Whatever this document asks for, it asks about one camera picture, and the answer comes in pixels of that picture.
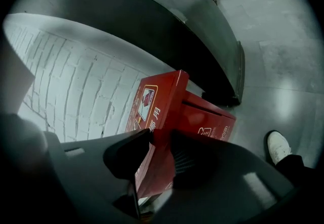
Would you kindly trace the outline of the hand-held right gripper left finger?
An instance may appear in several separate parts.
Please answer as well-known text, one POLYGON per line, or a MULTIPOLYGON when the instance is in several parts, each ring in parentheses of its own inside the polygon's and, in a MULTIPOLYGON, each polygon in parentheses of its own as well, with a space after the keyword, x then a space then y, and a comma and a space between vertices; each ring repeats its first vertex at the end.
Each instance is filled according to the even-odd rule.
POLYGON ((103 161, 118 179, 135 181, 135 173, 149 151, 153 133, 148 129, 134 130, 105 138, 108 141, 103 161))

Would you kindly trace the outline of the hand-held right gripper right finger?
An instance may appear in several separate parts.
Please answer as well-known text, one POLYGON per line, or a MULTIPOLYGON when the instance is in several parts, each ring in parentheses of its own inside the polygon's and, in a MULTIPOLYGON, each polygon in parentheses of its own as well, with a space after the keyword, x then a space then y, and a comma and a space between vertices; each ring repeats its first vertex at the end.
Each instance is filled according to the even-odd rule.
POLYGON ((226 149, 229 143, 185 131, 170 133, 174 158, 173 189, 220 189, 229 185, 226 149))

